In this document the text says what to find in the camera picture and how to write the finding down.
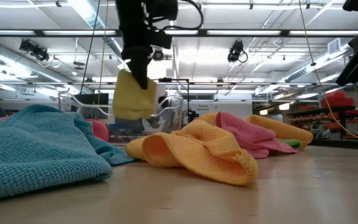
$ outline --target wooden table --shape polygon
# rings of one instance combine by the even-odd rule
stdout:
[[[119,166],[108,183],[0,200],[0,223],[358,223],[358,150],[311,146],[258,163],[248,188],[185,169]]]

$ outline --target plastic container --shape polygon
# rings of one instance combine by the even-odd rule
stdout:
[[[126,120],[115,118],[111,114],[111,105],[87,105],[80,102],[74,95],[67,92],[58,94],[59,109],[64,112],[77,112],[86,119],[95,119],[105,124],[109,131],[109,142],[122,147],[128,142],[143,136],[165,132],[171,133],[181,129],[183,98],[168,96],[158,106],[156,114],[149,119]],[[161,105],[168,102],[168,107]]]

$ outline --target ceiling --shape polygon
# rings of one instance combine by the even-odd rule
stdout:
[[[311,0],[311,8],[303,12],[308,29],[323,30],[358,30],[358,12],[347,12],[341,9],[345,0]],[[204,29],[302,29],[298,0],[254,0],[254,9],[249,10],[248,0],[200,0],[204,14]],[[54,6],[55,1],[48,0],[0,0],[0,29],[89,29],[89,25],[66,1],[60,1],[62,7]],[[106,17],[107,27],[118,29],[119,22],[115,6],[106,7],[107,1],[101,1],[99,15]],[[197,26],[200,21],[195,8],[180,4],[176,25],[183,27]],[[159,22],[161,28],[168,22]],[[86,62],[90,49],[91,38],[80,37],[78,50],[75,55],[76,39],[72,37],[0,37],[0,47],[14,52],[19,50],[22,39],[48,48],[50,55],[61,61],[58,68],[49,66],[47,69],[63,77],[80,82],[83,71],[74,69],[73,61]],[[249,53],[249,61],[240,67],[227,62],[229,48],[236,39],[241,39]],[[310,38],[312,54],[318,58],[327,51],[327,44],[335,38]],[[122,39],[116,38],[122,47]],[[228,82],[278,82],[290,75],[291,72],[308,63],[310,55],[305,38],[282,37],[176,37],[178,55],[178,77],[189,78],[194,82],[215,82],[224,78]],[[102,56],[104,41],[94,38],[90,49],[90,58],[86,77],[93,77],[99,81],[102,76],[104,82],[115,82],[118,65],[120,64],[112,50],[106,45]],[[165,54],[172,54],[172,50],[165,49]],[[33,68],[39,67],[34,58],[25,55],[22,60],[34,62]],[[322,77],[330,76],[343,69],[341,58],[319,69]],[[172,61],[163,60],[149,65],[150,78],[172,76]],[[316,82],[314,75],[304,75],[293,82]],[[238,89],[255,89],[256,86],[240,86]]]

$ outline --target clear plastic bin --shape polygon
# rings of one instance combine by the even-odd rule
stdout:
[[[104,123],[109,130],[109,142],[118,147],[146,135],[158,132],[171,133],[181,129],[183,107],[181,96],[166,97],[159,104],[156,114],[151,115],[149,119],[135,121],[115,118],[111,114],[112,105],[87,105],[67,92],[60,92],[58,100],[61,111],[77,112],[86,119],[96,119]],[[166,101],[168,107],[162,109],[161,106]]]

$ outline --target green towel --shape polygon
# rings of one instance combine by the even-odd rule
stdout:
[[[294,139],[277,139],[277,140],[291,146],[293,149],[302,148],[302,142],[298,140],[294,140]]]

